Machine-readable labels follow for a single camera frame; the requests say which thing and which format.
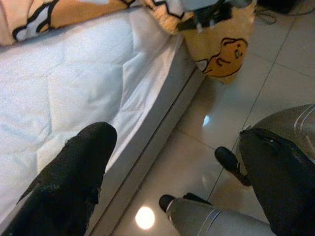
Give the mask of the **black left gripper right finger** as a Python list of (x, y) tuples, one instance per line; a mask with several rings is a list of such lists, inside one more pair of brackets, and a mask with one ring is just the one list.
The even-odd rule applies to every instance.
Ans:
[(240, 133), (241, 158), (278, 236), (315, 234), (315, 165), (292, 141), (269, 130)]

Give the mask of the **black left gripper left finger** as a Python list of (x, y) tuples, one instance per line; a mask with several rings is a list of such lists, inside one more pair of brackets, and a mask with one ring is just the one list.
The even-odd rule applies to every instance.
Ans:
[(2, 236), (83, 236), (117, 142), (116, 129), (96, 122), (70, 138), (38, 174), (0, 225)]

